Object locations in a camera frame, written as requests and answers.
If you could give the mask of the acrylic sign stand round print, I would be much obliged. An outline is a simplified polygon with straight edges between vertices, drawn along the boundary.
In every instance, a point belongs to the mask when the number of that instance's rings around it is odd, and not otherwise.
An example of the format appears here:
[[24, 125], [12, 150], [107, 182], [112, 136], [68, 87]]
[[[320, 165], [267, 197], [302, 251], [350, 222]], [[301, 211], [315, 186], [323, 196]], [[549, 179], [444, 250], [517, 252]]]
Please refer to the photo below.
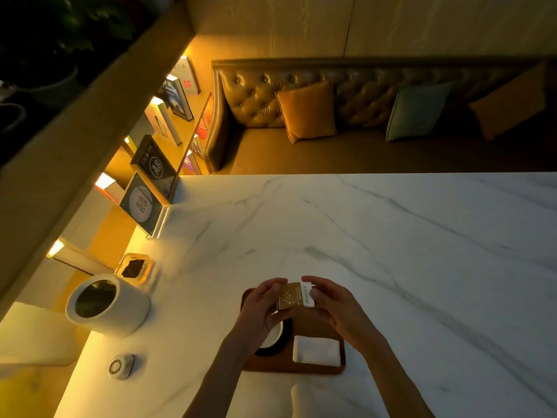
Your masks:
[[119, 206], [142, 229], [146, 238], [159, 238], [169, 206], [157, 199], [137, 172], [130, 179]]

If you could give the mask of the person's right hand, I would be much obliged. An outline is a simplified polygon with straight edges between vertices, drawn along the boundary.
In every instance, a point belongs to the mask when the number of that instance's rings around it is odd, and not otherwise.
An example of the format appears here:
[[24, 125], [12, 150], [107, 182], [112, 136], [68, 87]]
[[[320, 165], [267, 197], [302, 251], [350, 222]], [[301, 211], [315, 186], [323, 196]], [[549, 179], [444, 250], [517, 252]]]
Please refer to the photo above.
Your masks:
[[332, 299], [332, 320], [326, 321], [360, 354], [366, 341], [380, 337], [386, 340], [347, 288], [318, 276], [304, 275], [301, 279], [312, 283], [310, 295], [324, 294]]

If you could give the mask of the dark card sign stand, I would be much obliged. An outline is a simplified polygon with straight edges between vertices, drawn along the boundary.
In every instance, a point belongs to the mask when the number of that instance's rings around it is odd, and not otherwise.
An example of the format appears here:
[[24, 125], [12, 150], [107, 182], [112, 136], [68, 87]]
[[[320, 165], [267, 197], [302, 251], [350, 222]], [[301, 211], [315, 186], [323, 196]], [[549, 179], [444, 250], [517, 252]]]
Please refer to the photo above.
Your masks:
[[179, 174], [151, 135], [143, 136], [130, 165], [160, 203], [173, 202]]

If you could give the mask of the dark blue book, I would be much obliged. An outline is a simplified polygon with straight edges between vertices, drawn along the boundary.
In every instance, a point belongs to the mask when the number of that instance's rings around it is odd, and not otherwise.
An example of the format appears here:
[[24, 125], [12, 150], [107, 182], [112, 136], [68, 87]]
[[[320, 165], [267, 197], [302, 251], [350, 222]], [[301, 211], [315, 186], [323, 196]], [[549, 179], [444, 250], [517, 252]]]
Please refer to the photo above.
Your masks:
[[169, 107], [173, 114], [187, 122], [193, 121], [194, 116], [185, 96], [180, 79], [172, 74], [168, 74], [163, 81], [162, 89], [166, 94]]

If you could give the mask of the person's left forearm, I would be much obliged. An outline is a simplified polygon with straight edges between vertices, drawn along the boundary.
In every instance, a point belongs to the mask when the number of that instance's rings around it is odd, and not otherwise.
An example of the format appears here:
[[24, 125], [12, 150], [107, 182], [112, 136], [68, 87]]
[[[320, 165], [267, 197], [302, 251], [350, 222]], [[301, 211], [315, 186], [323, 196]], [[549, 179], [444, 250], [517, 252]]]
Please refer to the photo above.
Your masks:
[[182, 418], [226, 418], [242, 368], [264, 339], [265, 336], [247, 337], [247, 334], [231, 331], [221, 343]]

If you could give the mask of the white cylindrical bin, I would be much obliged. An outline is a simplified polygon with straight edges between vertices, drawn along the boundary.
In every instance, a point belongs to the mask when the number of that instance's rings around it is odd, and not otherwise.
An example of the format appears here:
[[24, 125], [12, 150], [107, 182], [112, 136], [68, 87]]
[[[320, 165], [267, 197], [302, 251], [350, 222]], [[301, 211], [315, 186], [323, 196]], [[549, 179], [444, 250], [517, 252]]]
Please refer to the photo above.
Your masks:
[[73, 290], [65, 315], [89, 331], [124, 338], [143, 324], [149, 310], [149, 294], [115, 275], [98, 274]]

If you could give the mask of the white folded napkin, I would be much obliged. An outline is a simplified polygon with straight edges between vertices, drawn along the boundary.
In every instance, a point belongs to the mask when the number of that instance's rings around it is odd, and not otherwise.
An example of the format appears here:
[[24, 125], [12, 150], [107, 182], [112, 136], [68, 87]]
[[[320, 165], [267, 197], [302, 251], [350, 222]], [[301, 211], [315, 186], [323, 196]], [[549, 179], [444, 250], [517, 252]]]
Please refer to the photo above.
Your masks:
[[296, 335], [292, 360], [307, 365], [339, 367], [341, 366], [340, 341]]

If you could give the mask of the person's right forearm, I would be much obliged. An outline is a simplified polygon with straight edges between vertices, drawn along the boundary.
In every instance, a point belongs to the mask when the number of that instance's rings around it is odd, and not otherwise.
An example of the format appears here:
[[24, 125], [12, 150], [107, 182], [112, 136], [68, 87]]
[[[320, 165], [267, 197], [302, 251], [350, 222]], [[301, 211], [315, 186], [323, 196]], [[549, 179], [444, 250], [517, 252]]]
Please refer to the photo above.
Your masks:
[[389, 418], [435, 418], [388, 342], [380, 337], [361, 349]]

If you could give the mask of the small round call button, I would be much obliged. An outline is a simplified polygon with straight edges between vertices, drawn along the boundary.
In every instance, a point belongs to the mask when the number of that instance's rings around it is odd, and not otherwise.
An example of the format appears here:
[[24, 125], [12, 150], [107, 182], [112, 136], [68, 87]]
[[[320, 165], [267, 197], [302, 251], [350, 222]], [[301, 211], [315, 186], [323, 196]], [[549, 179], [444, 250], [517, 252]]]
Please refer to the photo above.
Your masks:
[[123, 353], [114, 357], [108, 366], [108, 375], [118, 381], [126, 380], [131, 374], [135, 362], [135, 355]]

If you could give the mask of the potted plant white pot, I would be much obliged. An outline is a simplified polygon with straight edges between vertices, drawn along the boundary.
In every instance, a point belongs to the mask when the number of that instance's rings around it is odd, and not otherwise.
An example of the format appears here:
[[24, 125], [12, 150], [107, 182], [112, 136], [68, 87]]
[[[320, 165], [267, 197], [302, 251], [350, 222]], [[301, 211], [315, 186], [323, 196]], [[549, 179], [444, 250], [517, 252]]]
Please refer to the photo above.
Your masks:
[[87, 27], [99, 24], [121, 41], [134, 38], [126, 1], [0, 0], [0, 80], [62, 110], [83, 91], [73, 52], [94, 49]]

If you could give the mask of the orange velvet cushion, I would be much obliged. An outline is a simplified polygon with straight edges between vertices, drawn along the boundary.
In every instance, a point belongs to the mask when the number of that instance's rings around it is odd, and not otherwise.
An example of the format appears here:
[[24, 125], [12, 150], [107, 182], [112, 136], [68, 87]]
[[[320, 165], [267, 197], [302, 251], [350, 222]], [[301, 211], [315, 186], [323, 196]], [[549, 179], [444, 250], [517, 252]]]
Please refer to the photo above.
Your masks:
[[540, 62], [485, 97], [469, 103], [486, 140], [496, 139], [546, 109], [546, 71], [547, 61]]
[[335, 123], [335, 94], [332, 81], [275, 93], [292, 144], [325, 138], [338, 133]]

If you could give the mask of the tufted brown leather sofa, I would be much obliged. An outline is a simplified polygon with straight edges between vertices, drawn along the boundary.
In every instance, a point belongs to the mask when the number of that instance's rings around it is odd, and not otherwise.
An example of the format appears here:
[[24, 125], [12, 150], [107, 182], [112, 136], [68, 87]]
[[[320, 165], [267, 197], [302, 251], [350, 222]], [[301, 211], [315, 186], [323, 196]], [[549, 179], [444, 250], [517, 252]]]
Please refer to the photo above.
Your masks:
[[[546, 107], [494, 140], [469, 104], [536, 66], [532, 95]], [[549, 57], [249, 58], [212, 61], [211, 174], [557, 172], [557, 55]], [[287, 137], [279, 90], [329, 81], [337, 134]], [[431, 133], [386, 141], [398, 92], [452, 83]]]

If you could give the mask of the black cup with white inside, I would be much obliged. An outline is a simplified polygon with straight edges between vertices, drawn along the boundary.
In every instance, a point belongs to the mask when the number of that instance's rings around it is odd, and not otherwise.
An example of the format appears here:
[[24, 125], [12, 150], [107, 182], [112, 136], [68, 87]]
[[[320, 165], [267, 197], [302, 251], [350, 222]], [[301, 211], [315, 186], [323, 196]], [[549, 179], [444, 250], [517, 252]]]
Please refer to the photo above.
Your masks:
[[288, 345], [293, 331], [292, 318], [286, 319], [275, 325], [265, 340], [255, 351], [257, 357], [271, 357], [279, 354]]

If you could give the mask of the small gold and white packet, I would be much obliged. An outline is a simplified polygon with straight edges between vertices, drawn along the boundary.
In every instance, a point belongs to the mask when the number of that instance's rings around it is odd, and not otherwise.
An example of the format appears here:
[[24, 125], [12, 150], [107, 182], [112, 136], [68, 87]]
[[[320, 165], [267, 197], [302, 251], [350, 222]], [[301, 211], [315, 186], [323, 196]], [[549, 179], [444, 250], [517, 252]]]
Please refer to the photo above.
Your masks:
[[281, 286], [276, 302], [277, 310], [291, 308], [313, 308], [315, 302], [310, 295], [310, 282], [290, 282]]

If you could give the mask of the brown wooden tray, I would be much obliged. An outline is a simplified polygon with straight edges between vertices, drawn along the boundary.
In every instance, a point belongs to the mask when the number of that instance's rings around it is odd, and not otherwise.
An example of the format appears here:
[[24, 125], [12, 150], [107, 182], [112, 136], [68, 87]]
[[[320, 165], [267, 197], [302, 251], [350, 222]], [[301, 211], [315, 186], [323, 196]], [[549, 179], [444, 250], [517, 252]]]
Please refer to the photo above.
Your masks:
[[[342, 374], [346, 366], [344, 340], [333, 329], [333, 327], [319, 318], [313, 318], [305, 311], [297, 313], [292, 320], [292, 336], [286, 348], [279, 354], [271, 357], [257, 357], [253, 354], [246, 360], [242, 368], [243, 371], [261, 373], [316, 374], [323, 376]], [[296, 335], [315, 338], [330, 338], [340, 341], [341, 366], [327, 367], [322, 365], [307, 365], [293, 362], [292, 350], [294, 337]]]

